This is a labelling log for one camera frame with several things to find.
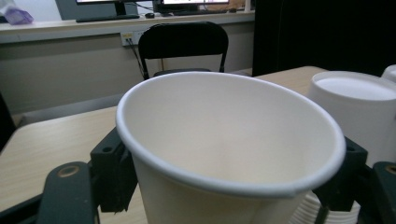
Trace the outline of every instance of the electrical socket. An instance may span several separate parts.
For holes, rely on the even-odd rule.
[[[145,33],[145,31],[133,31],[133,32],[124,32],[120,33],[121,44],[123,46],[129,46],[127,39],[131,39],[134,45],[139,43],[140,36]]]
[[[133,40],[132,37],[134,36],[134,33],[133,32],[124,32],[124,33],[120,33],[120,36],[121,36],[121,44],[123,46],[129,46],[127,39]]]

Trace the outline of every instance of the table surface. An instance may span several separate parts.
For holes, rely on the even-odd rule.
[[[305,95],[312,76],[322,71],[307,66],[256,78]],[[88,162],[93,148],[115,127],[115,113],[116,107],[110,107],[19,128],[0,155],[0,211],[40,194],[55,167],[70,161]],[[139,188],[128,212],[100,213],[100,220],[147,224]]]

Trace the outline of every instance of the keyboard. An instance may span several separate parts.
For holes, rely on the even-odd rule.
[[[106,16],[106,17],[92,17],[92,18],[76,19],[76,22],[119,21],[119,20],[139,19],[139,18],[140,18],[139,15],[130,14],[130,15],[119,15],[119,16]]]
[[[195,15],[209,15],[227,13],[228,10],[199,10],[199,11],[176,11],[174,16],[195,16]]]

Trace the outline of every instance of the table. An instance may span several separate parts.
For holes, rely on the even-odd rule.
[[[255,78],[305,95],[311,77],[322,71],[307,66]],[[18,129],[0,155],[0,211],[40,194],[55,167],[70,161],[88,162],[93,148],[115,127],[115,113],[116,107],[110,107]],[[100,213],[100,219],[105,224],[147,224],[139,188],[128,212]]]

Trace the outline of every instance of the desk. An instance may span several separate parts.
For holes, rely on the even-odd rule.
[[[257,77],[306,94],[311,77],[302,67]],[[116,107],[30,124],[18,129],[0,156],[0,211],[42,192],[47,174],[70,161],[89,161],[93,148],[115,127]],[[139,188],[127,213],[100,214],[101,223],[147,224]]]

